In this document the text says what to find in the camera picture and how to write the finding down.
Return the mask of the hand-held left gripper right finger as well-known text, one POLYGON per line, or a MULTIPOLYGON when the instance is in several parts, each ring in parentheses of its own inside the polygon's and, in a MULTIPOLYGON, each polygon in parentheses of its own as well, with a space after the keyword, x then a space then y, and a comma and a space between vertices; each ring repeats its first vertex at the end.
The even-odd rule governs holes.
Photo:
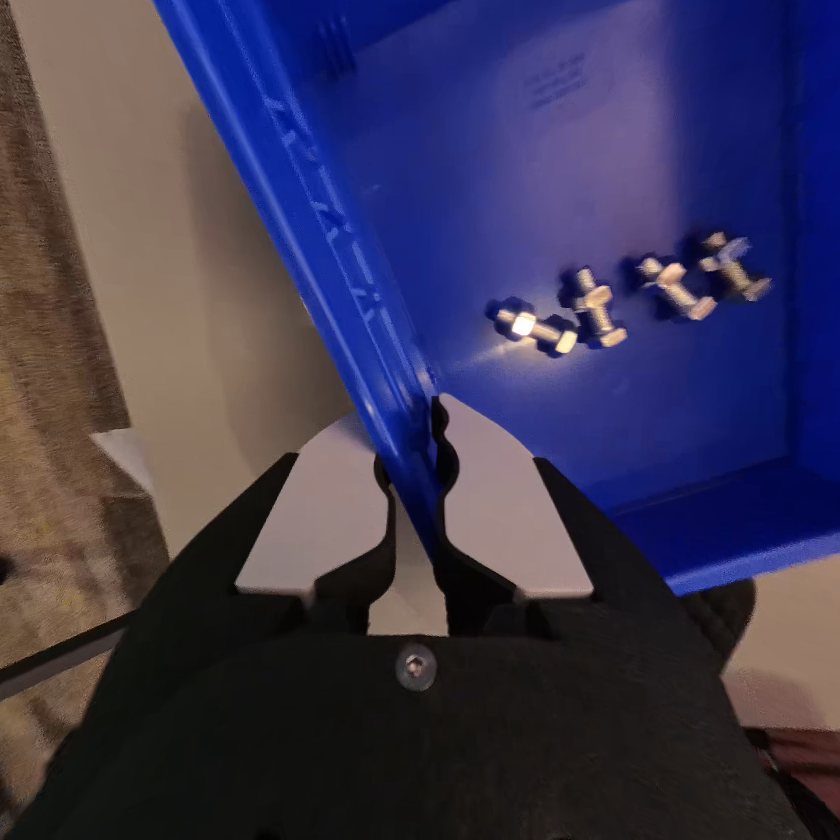
POLYGON ((515 599, 583 599, 594 586, 539 473, 502 426, 448 393, 434 400, 444 544, 515 599))

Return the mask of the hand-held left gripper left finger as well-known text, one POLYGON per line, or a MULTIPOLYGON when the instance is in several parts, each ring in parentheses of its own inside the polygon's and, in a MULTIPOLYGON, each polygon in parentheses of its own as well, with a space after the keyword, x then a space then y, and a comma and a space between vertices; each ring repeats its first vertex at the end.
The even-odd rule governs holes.
POLYGON ((329 574, 393 534, 394 499, 359 418, 341 418, 304 444, 238 573, 244 594, 296 597, 310 606, 329 574))

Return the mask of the blue plastic bin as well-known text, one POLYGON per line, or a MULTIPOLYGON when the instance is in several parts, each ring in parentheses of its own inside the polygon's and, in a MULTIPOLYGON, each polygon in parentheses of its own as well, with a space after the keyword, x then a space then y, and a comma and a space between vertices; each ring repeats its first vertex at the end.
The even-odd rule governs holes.
POLYGON ((154 5, 425 547, 449 393, 675 592, 838 553, 838 2, 154 5), (698 267, 720 231, 759 301, 698 267), (562 300, 583 266, 615 348, 562 300), (509 297, 572 352, 500 336, 509 297))

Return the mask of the silver hex bolt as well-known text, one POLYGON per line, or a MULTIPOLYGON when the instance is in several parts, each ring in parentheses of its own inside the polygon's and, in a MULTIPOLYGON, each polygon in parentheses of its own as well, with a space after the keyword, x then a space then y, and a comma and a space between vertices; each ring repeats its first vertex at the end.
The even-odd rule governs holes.
POLYGON ((584 328, 586 341, 592 346, 607 350, 615 348, 627 340, 628 333, 624 326, 616 324, 610 312, 612 300, 600 310, 576 312, 574 300, 581 297, 585 291, 595 286, 608 286, 601 283, 591 267, 583 266, 577 270, 568 270, 563 274, 562 300, 577 316, 584 328))
POLYGON ((559 314, 541 318, 534 306, 519 297, 504 300, 491 299, 485 309, 486 317, 492 321, 494 330, 505 340, 512 343, 533 345, 539 352, 552 358, 559 358, 572 352, 579 341, 581 328, 576 321, 559 314), (531 336, 516 340, 509 332, 510 316, 513 312, 532 312, 537 317, 537 325, 531 336))
POLYGON ((751 249, 751 243, 747 237, 730 238, 726 233, 720 231, 712 233, 701 241, 704 257, 715 254, 721 247, 731 242, 738 242, 742 254, 738 262, 724 266, 722 272, 708 273, 717 275, 725 281, 729 292, 747 302, 756 302, 763 298, 772 288, 772 280, 766 276, 753 276, 744 268, 742 259, 751 249))
POLYGON ((714 297, 698 297, 686 286, 684 280, 681 286, 669 289, 659 288, 655 281, 660 270, 668 263, 660 261, 655 256, 647 256, 637 265, 637 273, 643 281, 642 288, 651 290, 683 319, 698 322, 708 318, 716 309, 718 302, 714 297))

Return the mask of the black metal bar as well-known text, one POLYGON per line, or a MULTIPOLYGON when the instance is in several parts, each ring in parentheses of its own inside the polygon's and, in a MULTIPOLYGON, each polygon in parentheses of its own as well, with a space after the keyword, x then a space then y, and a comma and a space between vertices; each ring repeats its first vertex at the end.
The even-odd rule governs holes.
POLYGON ((58 644, 1 667, 1 701, 112 651, 134 611, 127 612, 58 644))

